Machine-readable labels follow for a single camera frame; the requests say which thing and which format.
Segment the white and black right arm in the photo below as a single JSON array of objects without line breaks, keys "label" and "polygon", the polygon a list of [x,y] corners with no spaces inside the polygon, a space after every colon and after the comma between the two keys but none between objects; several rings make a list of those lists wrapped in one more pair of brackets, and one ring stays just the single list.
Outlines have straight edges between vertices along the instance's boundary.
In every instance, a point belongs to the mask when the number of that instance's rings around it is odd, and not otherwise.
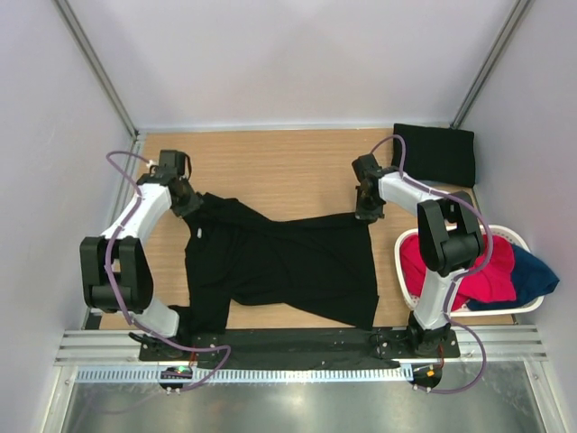
[{"label": "white and black right arm", "polygon": [[479,213],[470,196],[433,189],[394,167],[382,168],[373,154],[352,163],[358,181],[355,217],[373,223],[394,203],[417,218],[419,254],[426,266],[423,289],[406,329],[408,350],[435,355],[449,337],[449,313],[467,271],[485,252]]}]

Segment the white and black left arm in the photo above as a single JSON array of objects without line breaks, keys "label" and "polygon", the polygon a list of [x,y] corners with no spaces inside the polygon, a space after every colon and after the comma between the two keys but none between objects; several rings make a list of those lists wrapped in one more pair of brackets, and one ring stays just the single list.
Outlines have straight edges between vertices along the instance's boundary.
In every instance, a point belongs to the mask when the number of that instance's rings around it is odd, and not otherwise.
[{"label": "white and black left arm", "polygon": [[144,246],[166,213],[183,218],[201,208],[202,198],[189,183],[191,159],[177,150],[162,150],[156,161],[128,151],[105,158],[133,188],[133,197],[102,234],[80,244],[84,301],[91,309],[122,315],[143,332],[143,345],[160,345],[169,359],[182,360],[195,350],[179,312],[154,296]]}]

